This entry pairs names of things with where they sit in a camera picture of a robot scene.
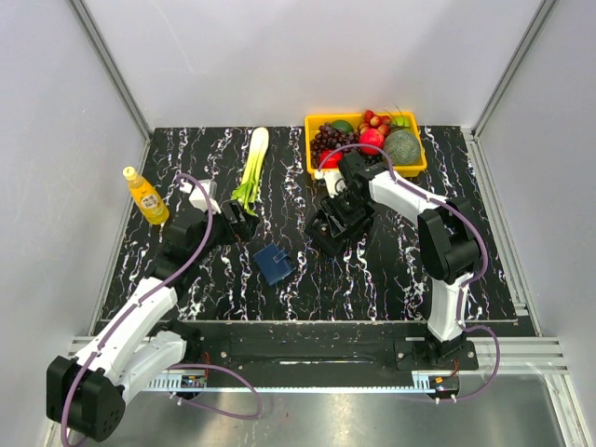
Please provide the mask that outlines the black plastic card box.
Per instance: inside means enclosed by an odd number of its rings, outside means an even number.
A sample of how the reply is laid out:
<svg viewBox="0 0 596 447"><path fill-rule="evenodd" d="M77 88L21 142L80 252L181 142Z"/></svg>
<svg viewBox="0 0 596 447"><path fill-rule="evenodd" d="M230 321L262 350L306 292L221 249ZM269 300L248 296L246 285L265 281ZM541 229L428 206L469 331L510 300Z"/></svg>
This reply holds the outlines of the black plastic card box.
<svg viewBox="0 0 596 447"><path fill-rule="evenodd" d="M326 210L318 210L308 221L305 233L310 236L313 245L329 256L335 256L345 249L349 240L360 237L373 223L376 211L365 208L362 217L352 223L342 223L340 219Z"/></svg>

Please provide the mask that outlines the blue leather card holder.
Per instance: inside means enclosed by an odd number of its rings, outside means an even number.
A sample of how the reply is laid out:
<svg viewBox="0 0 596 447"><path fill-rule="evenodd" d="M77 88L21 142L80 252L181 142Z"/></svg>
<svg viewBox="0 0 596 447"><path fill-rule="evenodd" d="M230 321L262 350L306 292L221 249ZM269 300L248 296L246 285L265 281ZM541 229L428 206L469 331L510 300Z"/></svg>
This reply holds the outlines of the blue leather card holder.
<svg viewBox="0 0 596 447"><path fill-rule="evenodd" d="M253 261L269 286L278 284L294 271L289 254L276 244L269 244L256 252Z"/></svg>

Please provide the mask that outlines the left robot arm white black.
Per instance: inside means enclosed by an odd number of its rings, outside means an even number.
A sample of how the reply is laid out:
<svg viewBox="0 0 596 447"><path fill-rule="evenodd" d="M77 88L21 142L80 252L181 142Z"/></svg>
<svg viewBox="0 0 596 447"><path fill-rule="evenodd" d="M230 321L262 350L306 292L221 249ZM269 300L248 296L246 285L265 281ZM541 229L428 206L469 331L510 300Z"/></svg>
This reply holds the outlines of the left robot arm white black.
<svg viewBox="0 0 596 447"><path fill-rule="evenodd" d="M248 242L259 223L237 200L217 203L208 189L186 187L189 203L164 226L156 257L114 318L75 355L47 367L47 417L60 424L61 442L75 432L102 442L131 401L168 367L191 368L202 355L200 331L169 313L195 282L214 248Z"/></svg>

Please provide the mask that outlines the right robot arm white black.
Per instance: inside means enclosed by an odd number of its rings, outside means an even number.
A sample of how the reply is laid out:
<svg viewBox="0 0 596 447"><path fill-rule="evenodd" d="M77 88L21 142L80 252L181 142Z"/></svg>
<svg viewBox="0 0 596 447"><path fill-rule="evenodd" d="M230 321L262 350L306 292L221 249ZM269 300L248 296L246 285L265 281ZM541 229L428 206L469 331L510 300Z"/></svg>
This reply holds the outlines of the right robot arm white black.
<svg viewBox="0 0 596 447"><path fill-rule="evenodd" d="M367 165L356 152L343 156L338 167L344 189L330 199L333 239L345 240L366 226L375 205L415 224L421 261L432 279L427 334L417 355L434 368L447 367L464 350L469 286L484 275L489 261L469 201L430 193L381 163Z"/></svg>

